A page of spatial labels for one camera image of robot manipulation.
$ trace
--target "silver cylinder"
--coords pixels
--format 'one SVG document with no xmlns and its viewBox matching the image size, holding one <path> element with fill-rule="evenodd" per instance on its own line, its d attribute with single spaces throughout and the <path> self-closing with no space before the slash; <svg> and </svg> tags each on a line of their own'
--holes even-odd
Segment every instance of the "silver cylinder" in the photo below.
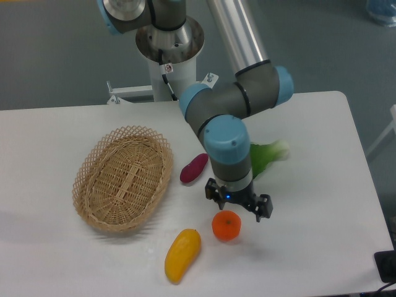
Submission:
<svg viewBox="0 0 396 297">
<path fill-rule="evenodd" d="M 142 14 L 145 0 L 103 0 L 103 5 L 112 17 L 130 21 Z"/>
<path fill-rule="evenodd" d="M 235 73 L 268 59 L 250 8 L 243 0 L 207 0 Z"/>
</svg>

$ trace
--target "black cable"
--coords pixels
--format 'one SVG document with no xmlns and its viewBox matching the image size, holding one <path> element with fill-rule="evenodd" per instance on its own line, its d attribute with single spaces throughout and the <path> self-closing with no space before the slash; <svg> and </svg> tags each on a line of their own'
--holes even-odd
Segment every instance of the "black cable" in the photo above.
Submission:
<svg viewBox="0 0 396 297">
<path fill-rule="evenodd" d="M 371 297 L 378 297 L 383 289 L 386 289 L 388 286 L 392 286 L 396 284 L 396 282 L 387 283 L 386 285 L 380 287 Z"/>
<path fill-rule="evenodd" d="M 160 64 L 160 66 L 164 65 L 164 62 L 162 60 L 162 56 L 163 56 L 163 51 L 162 51 L 162 49 L 159 49 L 158 50 L 158 63 Z M 169 80 L 166 77 L 166 74 L 162 74 L 162 79 L 163 79 L 163 82 L 168 86 L 169 92 L 171 93 L 171 96 L 172 96 L 172 100 L 173 101 L 177 101 L 178 98 L 174 94 L 174 91 L 173 91 L 173 89 L 171 87 L 171 84 L 169 83 Z"/>
</svg>

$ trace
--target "toy orange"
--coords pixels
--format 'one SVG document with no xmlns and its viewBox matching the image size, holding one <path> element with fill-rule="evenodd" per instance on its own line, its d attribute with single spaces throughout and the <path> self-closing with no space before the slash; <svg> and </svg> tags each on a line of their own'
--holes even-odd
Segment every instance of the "toy orange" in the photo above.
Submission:
<svg viewBox="0 0 396 297">
<path fill-rule="evenodd" d="M 241 231 L 241 218 L 230 210 L 222 210 L 214 216 L 212 229 L 217 239 L 230 241 Z"/>
</svg>

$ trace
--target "woven basket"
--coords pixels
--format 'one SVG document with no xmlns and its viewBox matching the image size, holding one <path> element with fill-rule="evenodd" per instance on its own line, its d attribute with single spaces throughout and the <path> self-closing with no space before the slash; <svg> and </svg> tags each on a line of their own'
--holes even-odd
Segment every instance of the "woven basket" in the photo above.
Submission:
<svg viewBox="0 0 396 297">
<path fill-rule="evenodd" d="M 140 126 L 106 135 L 77 173 L 77 213 L 104 231 L 137 228 L 153 212 L 170 180 L 173 155 L 161 134 Z"/>
</svg>

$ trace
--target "metal bracket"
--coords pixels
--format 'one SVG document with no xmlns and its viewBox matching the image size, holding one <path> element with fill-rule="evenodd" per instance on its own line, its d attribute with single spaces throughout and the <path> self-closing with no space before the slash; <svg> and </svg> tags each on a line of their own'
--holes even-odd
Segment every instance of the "metal bracket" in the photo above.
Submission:
<svg viewBox="0 0 396 297">
<path fill-rule="evenodd" d="M 396 135 L 396 105 L 390 109 L 393 121 L 379 134 L 377 139 L 369 146 L 366 151 L 366 159 L 368 162 L 373 161 L 379 153 L 388 145 Z"/>
<path fill-rule="evenodd" d="M 218 75 L 209 72 L 203 81 L 197 82 L 207 85 L 210 88 L 216 84 L 218 80 Z M 127 88 L 112 88 L 110 81 L 107 82 L 107 89 L 109 91 L 110 99 L 107 104 L 122 104 L 122 103 L 133 103 L 135 101 L 140 101 L 138 98 L 142 96 L 153 96 L 153 87 L 151 85 L 140 85 L 138 87 L 127 87 Z"/>
<path fill-rule="evenodd" d="M 207 85 L 210 88 L 213 88 L 217 80 L 218 80 L 218 75 L 209 72 L 201 83 Z"/>
</svg>

